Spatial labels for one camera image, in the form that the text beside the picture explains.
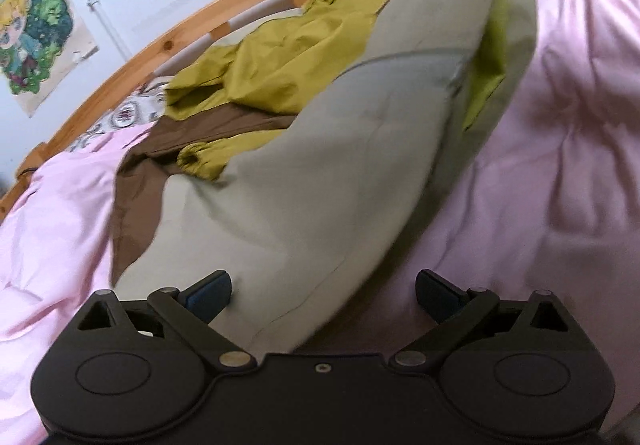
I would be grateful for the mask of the olive beige brown hooded jacket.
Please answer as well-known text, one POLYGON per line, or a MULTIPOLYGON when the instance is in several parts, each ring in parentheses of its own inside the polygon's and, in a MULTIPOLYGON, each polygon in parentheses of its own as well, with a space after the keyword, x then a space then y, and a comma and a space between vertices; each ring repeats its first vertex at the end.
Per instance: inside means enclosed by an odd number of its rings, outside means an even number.
POLYGON ((401 261, 494 131, 536 44, 536 0, 390 0, 364 53, 217 184, 164 191, 122 300, 232 278, 214 328, 256 355, 390 352, 430 322, 401 261))

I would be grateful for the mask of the blond anime character poster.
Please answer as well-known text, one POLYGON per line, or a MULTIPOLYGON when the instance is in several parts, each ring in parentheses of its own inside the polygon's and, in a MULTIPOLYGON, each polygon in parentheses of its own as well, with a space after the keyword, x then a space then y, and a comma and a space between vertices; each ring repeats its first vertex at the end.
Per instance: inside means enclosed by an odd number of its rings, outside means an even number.
POLYGON ((98 49, 70 0, 1 0, 1 82, 27 116, 98 49))

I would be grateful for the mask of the floral white mattress cover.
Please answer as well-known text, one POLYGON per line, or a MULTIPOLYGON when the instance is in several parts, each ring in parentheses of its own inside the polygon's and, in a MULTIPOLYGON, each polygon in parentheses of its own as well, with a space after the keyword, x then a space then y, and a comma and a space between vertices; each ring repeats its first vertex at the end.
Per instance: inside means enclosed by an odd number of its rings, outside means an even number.
MULTIPOLYGON (((292 10, 298 10, 302 5, 290 6, 292 10)), ((160 118, 164 106, 160 104, 160 75, 152 73, 152 79, 142 84, 134 92, 131 92, 117 106, 107 110, 91 127, 82 132, 76 140, 68 145, 65 150, 73 152, 86 147, 91 141, 100 135, 126 129, 137 124, 149 124, 160 118)))

